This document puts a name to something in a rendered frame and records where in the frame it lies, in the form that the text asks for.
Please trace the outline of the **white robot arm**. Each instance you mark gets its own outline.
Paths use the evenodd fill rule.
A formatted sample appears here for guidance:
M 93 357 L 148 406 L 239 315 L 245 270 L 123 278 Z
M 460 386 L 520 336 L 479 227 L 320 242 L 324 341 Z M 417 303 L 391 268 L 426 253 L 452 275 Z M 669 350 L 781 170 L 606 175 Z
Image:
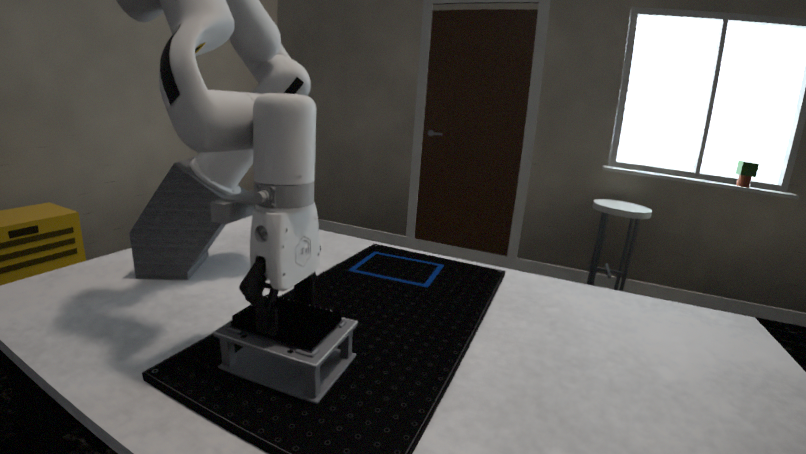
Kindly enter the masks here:
M 210 202 L 211 221 L 250 217 L 256 203 L 276 209 L 312 205 L 316 105 L 308 97 L 310 78 L 279 48 L 279 30 L 260 1 L 116 1 L 139 22 L 165 14 L 172 37 L 159 70 L 164 105 L 181 141 L 200 152 L 190 162 L 192 171 L 228 195 Z M 208 90 L 199 72 L 195 56 L 228 39 L 259 83 L 251 93 Z M 252 164 L 254 191 L 240 193 L 238 183 Z

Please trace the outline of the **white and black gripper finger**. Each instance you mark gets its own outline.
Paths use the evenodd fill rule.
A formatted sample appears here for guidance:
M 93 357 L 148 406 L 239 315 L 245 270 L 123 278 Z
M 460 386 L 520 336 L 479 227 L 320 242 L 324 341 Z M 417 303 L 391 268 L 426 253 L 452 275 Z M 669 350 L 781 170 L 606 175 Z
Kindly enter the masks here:
M 274 304 L 279 291 L 273 289 L 270 283 L 265 282 L 265 272 L 266 260 L 259 256 L 240 283 L 239 289 L 246 301 L 255 307 L 256 330 L 275 337 L 279 331 L 278 310 Z M 264 288 L 270 289 L 267 298 L 262 295 Z
M 312 273 L 304 280 L 294 285 L 294 300 L 314 305 L 314 280 L 316 273 Z

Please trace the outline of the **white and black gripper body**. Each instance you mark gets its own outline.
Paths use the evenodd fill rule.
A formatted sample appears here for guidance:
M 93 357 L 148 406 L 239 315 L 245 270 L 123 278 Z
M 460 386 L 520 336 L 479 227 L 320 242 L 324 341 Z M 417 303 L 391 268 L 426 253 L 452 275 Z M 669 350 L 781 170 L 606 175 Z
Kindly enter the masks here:
M 320 266 L 318 216 L 313 204 L 292 209 L 254 206 L 250 269 L 259 256 L 264 257 L 264 276 L 273 289 L 286 291 Z

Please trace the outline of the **blue tape rectangle outline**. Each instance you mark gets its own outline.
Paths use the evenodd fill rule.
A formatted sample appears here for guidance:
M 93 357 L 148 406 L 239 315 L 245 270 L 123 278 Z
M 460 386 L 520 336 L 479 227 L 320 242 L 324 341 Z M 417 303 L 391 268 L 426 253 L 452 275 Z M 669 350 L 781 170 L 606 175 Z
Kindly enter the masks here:
M 369 273 L 369 272 L 364 272 L 364 271 L 355 270 L 355 269 L 357 269 L 359 266 L 361 266 L 363 263 L 365 263 L 366 261 L 368 261 L 370 258 L 372 258 L 372 257 L 373 257 L 374 255 L 376 255 L 376 254 L 380 254 L 380 252 L 373 252 L 373 253 L 371 253 L 369 256 L 367 256 L 366 258 L 364 258 L 362 261 L 360 261 L 359 263 L 357 263 L 355 266 L 353 266 L 352 268 L 350 268 L 348 271 L 353 271 L 353 272 L 358 272 L 358 273 L 367 274 L 367 275 L 371 275 L 371 276 L 381 277 L 381 278 L 385 278 L 385 279 L 390 279 L 390 280 L 400 281 L 400 282 L 404 282 L 404 283 L 409 283 L 409 284 L 419 285 L 419 286 L 423 286 L 423 287 L 429 287 L 429 285 L 432 283 L 432 281 L 435 279 L 435 277 L 437 276 L 437 274 L 440 272 L 440 270 L 441 270 L 441 269 L 443 268 L 443 266 L 444 266 L 443 264 L 433 263 L 433 265 L 438 265 L 438 267 L 435 269 L 435 271 L 432 273 L 432 275 L 431 275 L 431 276 L 428 278 L 428 280 L 427 280 L 427 281 L 426 281 L 424 284 L 421 284 L 421 283 L 416 283 L 416 282 L 412 282 L 412 281 L 407 281 L 407 280 L 402 280 L 402 279 L 397 279 L 397 278 L 392 278 L 392 277 L 383 276 L 383 275 L 378 275 L 378 274 L 373 274 L 373 273 Z M 396 258 L 401 258 L 401 259 L 407 259 L 407 260 L 412 260 L 412 261 L 417 261 L 417 262 L 422 262 L 422 263 L 432 264 L 432 262 L 427 262 L 427 261 L 422 261 L 422 260 L 416 260 L 416 259 L 411 259 L 411 258 L 406 258 L 406 257 L 401 257 L 401 256 L 395 256 L 395 255 L 391 255 L 391 257 L 396 257 Z

